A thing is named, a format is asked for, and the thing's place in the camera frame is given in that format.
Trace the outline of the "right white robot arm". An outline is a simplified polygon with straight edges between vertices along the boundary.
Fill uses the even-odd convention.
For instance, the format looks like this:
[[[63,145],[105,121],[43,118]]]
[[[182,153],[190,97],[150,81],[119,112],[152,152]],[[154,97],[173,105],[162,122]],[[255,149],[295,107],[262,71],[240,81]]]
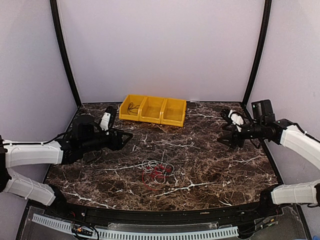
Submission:
[[[243,147],[245,140],[268,140],[296,152],[316,168],[320,167],[320,142],[301,127],[287,119],[276,120],[272,110],[258,110],[253,122],[233,109],[223,109],[221,117],[226,121],[223,129],[228,134],[217,139],[231,148]],[[320,205],[319,180],[271,186],[260,194],[260,202],[255,205],[255,213],[266,217],[275,205],[306,204]]]

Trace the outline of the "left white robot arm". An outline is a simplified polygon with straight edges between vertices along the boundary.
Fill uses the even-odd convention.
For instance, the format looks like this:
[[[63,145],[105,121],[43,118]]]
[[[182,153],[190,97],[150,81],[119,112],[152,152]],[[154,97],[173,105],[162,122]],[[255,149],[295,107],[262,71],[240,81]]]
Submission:
[[[106,113],[101,122],[91,115],[81,115],[72,122],[70,131],[58,134],[45,142],[0,141],[0,191],[33,200],[51,210],[60,218],[67,218],[70,206],[63,193],[54,185],[32,180],[14,171],[25,165],[69,165],[82,159],[86,153],[107,148],[121,150],[131,133],[113,128],[114,120]]]

